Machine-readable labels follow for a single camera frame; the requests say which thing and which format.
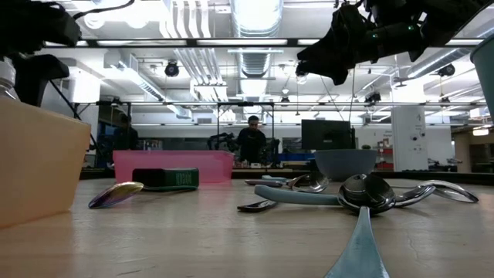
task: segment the pink plastic container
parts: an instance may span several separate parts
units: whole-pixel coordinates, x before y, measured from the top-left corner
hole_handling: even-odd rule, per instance
[[[226,151],[114,151],[113,160],[119,183],[143,168],[198,168],[201,183],[232,180],[233,154]]]

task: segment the table surface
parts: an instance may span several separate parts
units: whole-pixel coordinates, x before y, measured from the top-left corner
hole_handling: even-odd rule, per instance
[[[112,208],[88,209],[112,184],[81,181],[71,213],[0,230],[0,277],[324,277],[357,222],[341,207],[237,212],[261,200],[242,181],[141,192]],[[432,195],[371,219],[391,278],[492,277],[494,187],[465,187],[478,204]]]

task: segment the bowl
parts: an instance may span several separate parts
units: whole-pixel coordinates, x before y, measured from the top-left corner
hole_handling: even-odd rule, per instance
[[[369,174],[374,170],[375,150],[325,150],[316,151],[319,171],[332,181],[345,181],[357,174]]]

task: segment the man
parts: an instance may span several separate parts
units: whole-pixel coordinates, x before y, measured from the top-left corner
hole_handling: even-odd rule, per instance
[[[259,163],[259,153],[266,145],[266,136],[257,129],[259,118],[249,117],[249,127],[240,131],[237,143],[240,145],[240,161],[247,160],[249,163]]]
[[[121,114],[120,122],[123,126],[113,132],[114,150],[137,150],[139,134],[130,126],[130,118],[126,114]]]

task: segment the computer monitor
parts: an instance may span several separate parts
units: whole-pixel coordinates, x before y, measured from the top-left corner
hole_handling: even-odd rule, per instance
[[[355,130],[349,121],[302,120],[302,149],[353,149],[354,138]]]

